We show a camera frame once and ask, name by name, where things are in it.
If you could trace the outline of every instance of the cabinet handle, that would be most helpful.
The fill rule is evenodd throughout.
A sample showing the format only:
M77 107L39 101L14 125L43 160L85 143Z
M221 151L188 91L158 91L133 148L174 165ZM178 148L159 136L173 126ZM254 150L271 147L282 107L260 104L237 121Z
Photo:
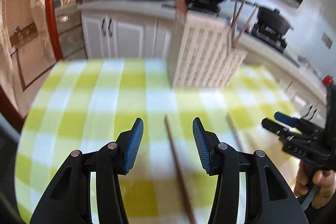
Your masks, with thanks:
M109 26L108 26L108 28L107 28L107 30L109 31L109 36L110 36L110 37L113 36L113 32L110 30L111 23L112 23L112 18L110 18L110 23L109 23Z
M106 36L106 31L104 31L104 25L105 25L105 18L103 18L103 23L101 25L101 32L103 33L103 36Z

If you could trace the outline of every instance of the metal pivot screw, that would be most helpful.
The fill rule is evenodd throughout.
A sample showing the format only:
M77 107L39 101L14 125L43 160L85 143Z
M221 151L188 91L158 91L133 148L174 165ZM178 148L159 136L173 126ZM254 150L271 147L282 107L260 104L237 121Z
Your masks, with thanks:
M108 148L108 149L116 149L117 146L118 146L118 145L117 145L116 143L113 142L113 143L109 143L109 144L107 145L107 148Z
M262 151L262 150L257 150L256 154L257 154L258 157L261 157L261 158L265 156L265 152Z
M227 149L227 144L226 143L219 143L218 148L221 149L221 150L225 150L225 149Z
M72 157L77 157L79 154L80 154L80 151L79 151L79 150L74 150L74 151L71 152L70 155L71 155Z

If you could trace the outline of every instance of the red knob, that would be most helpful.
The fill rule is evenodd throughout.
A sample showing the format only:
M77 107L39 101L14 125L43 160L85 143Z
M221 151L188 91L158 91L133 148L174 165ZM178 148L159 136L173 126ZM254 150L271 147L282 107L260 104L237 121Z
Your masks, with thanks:
M329 85L332 85L334 83L334 79L333 79L332 76L327 75L326 77L323 78L322 83L325 86L329 86Z

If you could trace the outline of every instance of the cabinet door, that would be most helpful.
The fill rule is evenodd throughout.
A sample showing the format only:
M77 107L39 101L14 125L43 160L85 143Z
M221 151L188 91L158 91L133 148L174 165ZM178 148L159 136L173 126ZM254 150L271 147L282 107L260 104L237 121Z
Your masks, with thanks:
M153 57L157 20L133 14L111 13L110 48L116 57Z
M108 19L103 15L83 15L83 34L88 58L109 57Z
M299 112L307 105L315 108L319 103L318 97L296 80L293 80L285 92Z
M173 21L159 19L157 24L156 42L154 45L153 57L167 59L173 26Z

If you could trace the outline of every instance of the yellow and white tablecloth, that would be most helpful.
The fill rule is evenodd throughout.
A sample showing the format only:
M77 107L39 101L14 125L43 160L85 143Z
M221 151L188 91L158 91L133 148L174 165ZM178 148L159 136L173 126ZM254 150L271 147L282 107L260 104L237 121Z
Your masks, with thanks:
M243 149L264 150L292 182L297 161L281 152L277 137L260 125L276 111L296 112L264 67L242 66L226 90L172 90L161 60L59 62L39 91L21 134L15 170L20 215L29 223L42 193L72 150L96 151L140 117L144 134L134 168L120 176L129 222L188 223L164 128L167 113L198 223L207 223L217 178L202 169L193 119L200 117L206 130L237 149L230 117ZM94 173L91 208L97 224Z

